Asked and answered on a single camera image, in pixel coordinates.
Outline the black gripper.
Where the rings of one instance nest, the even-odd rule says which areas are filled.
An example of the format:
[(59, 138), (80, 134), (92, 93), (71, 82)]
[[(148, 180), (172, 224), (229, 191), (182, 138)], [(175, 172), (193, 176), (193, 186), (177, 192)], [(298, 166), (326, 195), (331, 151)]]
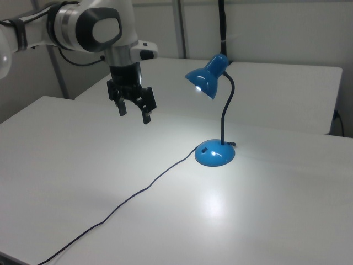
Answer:
[(110, 66), (112, 79), (107, 81), (108, 96), (115, 102), (119, 116), (127, 114), (124, 100), (133, 102), (142, 113), (143, 123), (151, 121), (151, 111), (156, 109), (156, 101), (151, 87), (143, 88), (141, 85), (140, 63), (128, 66)]

